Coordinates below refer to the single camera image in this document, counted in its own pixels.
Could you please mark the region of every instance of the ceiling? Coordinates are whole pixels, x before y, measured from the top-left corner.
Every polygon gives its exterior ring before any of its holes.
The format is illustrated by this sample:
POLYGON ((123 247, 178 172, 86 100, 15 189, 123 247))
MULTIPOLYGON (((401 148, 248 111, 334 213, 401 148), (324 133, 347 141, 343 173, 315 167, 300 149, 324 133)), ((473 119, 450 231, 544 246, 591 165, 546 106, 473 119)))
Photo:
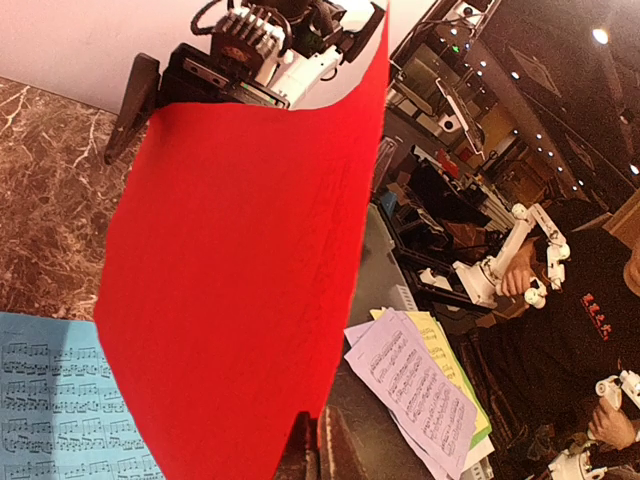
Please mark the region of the ceiling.
MULTIPOLYGON (((631 169, 640 167, 637 25, 637 0, 502 0, 480 36, 501 69, 519 75, 510 80, 536 117, 526 123, 542 125, 581 190, 612 210, 640 186, 631 169), (608 31, 608 45, 594 40, 594 28, 608 31), (634 117, 628 125, 622 112, 634 117)), ((521 110, 521 99, 494 91, 521 110)))

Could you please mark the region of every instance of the yellow paper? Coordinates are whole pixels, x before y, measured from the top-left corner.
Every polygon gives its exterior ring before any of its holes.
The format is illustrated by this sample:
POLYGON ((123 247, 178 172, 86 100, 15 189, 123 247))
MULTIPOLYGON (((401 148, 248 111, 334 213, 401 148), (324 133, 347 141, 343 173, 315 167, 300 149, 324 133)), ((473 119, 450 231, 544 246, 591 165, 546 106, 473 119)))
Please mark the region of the yellow paper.
MULTIPOLYGON (((371 310, 371 316, 374 320, 378 320, 382 315, 383 310, 371 310)), ((478 415, 476 417, 476 431, 475 435, 483 432, 489 428, 489 420, 484 414, 482 407, 476 401, 475 395, 471 392, 471 389, 464 381, 464 376, 460 370, 458 361, 456 360, 447 337, 440 329, 440 325, 431 316, 429 312, 403 312, 406 313, 413 323, 420 330, 420 334, 427 345, 427 349, 431 354, 431 358, 442 370, 451 383, 462 390, 469 400, 478 408, 478 415)))

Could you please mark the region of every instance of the stack of papers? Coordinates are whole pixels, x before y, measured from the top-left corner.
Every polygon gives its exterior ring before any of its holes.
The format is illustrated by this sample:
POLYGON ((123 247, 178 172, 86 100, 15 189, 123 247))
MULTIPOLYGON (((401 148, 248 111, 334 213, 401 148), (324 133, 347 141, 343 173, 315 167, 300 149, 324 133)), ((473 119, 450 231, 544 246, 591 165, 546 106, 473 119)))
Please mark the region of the stack of papers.
POLYGON ((457 480, 493 451, 488 418, 446 336, 428 313, 373 311, 345 330, 354 372, 390 409, 436 480, 457 480))

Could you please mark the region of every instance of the white sheet music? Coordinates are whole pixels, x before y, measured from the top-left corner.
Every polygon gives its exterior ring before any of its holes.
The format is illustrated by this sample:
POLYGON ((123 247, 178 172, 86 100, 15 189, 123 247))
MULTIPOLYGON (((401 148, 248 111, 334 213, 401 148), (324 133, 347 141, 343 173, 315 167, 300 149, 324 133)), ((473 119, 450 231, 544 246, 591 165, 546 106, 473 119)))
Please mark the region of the white sheet music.
POLYGON ((405 432, 454 479, 475 430, 476 407, 442 373, 393 310, 345 356, 405 432))

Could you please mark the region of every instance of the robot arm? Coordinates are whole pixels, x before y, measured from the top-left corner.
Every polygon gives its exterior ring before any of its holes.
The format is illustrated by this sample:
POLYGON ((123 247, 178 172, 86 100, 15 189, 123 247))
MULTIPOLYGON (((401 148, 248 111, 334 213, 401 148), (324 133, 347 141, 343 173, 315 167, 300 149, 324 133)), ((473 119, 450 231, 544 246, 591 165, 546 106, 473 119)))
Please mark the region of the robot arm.
POLYGON ((353 62, 384 19, 369 0, 228 0, 213 26, 200 25, 221 0, 191 22, 211 37, 207 54, 180 44, 160 75, 160 62, 139 54, 105 150, 117 158, 156 108, 171 103, 245 103, 295 107, 322 78, 353 62))
MULTIPOLYGON (((529 209, 517 204, 513 207, 512 213, 515 217, 515 226, 496 258, 487 257, 472 267, 461 262, 453 265, 469 297, 477 305, 496 307, 494 297, 496 293, 501 294, 502 278, 507 267, 536 224, 540 225, 549 241, 547 275, 551 281, 551 287, 559 290, 565 280, 564 265, 560 262, 569 258, 571 250, 566 238, 549 215, 538 204, 529 209)), ((547 289, 538 279, 531 280, 532 285, 535 286, 527 291, 525 300, 536 308, 542 308, 546 303, 547 289)))
MULTIPOLYGON (((640 409, 640 375, 623 371, 620 376, 611 376, 596 385, 596 393, 606 398, 616 410, 622 406, 622 392, 640 409)), ((623 450, 622 453, 608 452, 601 455, 587 450, 590 446, 591 443, 587 443, 583 451, 575 454, 570 453, 569 450, 563 451, 549 465, 552 480, 601 480, 609 468, 627 463, 628 455, 624 452, 634 450, 631 453, 634 454, 632 458, 635 459, 637 456, 635 450, 638 449, 636 445, 623 450)))

